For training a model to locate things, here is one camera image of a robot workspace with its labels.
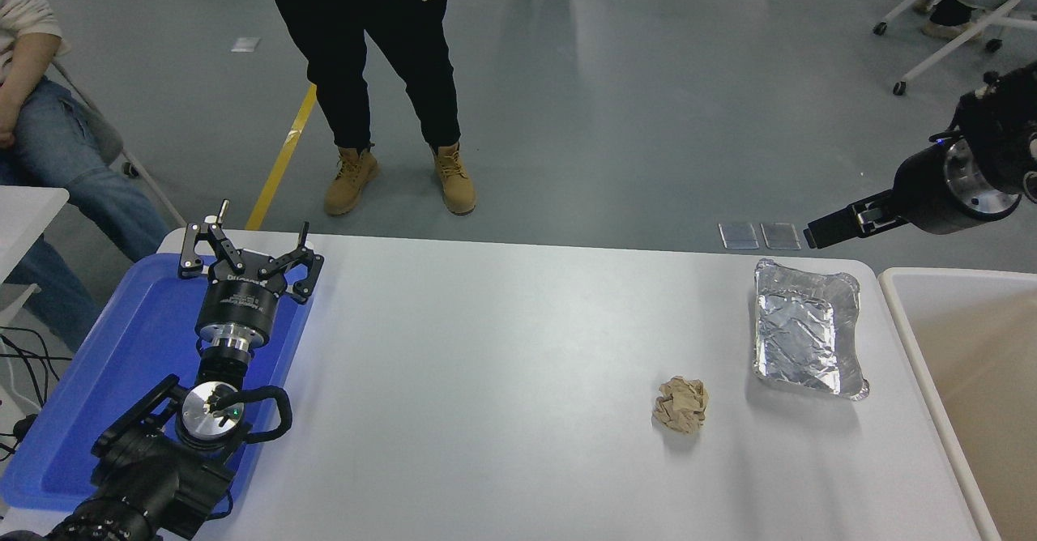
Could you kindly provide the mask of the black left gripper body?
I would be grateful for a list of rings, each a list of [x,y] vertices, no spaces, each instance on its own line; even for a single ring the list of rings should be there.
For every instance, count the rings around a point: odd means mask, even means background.
[[[230,270],[208,268],[207,292],[196,321],[196,335],[214,342],[219,328],[245,328],[250,342],[270,341],[278,301],[286,291],[283,273],[273,279],[234,275]]]

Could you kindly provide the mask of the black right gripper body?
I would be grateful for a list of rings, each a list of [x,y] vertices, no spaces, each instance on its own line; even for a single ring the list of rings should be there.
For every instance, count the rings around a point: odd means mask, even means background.
[[[894,177],[898,213],[926,233],[947,235],[983,223],[947,184],[947,153],[943,145],[927,147],[904,160]]]

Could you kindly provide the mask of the person's hand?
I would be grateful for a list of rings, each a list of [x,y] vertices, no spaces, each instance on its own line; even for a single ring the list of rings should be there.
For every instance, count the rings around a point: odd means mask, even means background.
[[[1,125],[0,138],[1,149],[15,146],[15,127],[21,113],[22,99],[8,94],[4,88],[1,90]]]

